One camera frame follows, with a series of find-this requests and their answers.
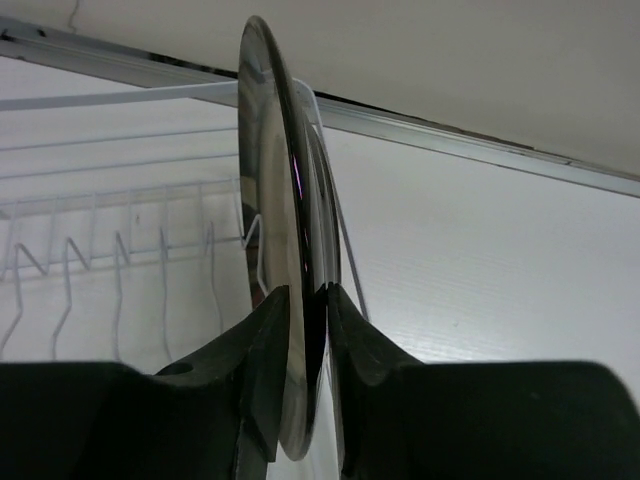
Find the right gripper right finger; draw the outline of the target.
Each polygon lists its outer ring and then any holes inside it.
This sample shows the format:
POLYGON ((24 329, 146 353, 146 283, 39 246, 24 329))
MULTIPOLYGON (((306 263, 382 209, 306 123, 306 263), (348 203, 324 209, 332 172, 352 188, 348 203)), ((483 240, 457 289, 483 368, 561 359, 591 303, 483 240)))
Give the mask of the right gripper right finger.
POLYGON ((427 364, 328 289, 345 479, 635 479, 639 413, 587 361, 427 364))

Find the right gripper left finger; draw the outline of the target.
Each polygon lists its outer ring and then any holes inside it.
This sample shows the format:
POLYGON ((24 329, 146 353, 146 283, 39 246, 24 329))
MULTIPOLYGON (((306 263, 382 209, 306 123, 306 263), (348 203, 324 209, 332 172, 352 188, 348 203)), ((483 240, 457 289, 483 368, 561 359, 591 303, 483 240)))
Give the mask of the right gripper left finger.
POLYGON ((5 363, 5 479, 262 479, 276 456, 289 340, 281 286, 154 375, 117 362, 5 363))

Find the round brown-rimmed beige plate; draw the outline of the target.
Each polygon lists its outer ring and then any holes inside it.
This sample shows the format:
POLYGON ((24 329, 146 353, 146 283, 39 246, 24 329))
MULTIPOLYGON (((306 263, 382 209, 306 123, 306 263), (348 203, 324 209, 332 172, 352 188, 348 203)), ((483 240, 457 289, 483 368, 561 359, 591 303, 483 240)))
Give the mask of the round brown-rimmed beige plate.
POLYGON ((252 269, 268 294, 290 294, 280 444, 301 460, 314 433, 327 336, 326 289, 341 276, 326 149, 267 22, 244 27, 238 69, 240 191, 246 228, 259 228, 252 269))

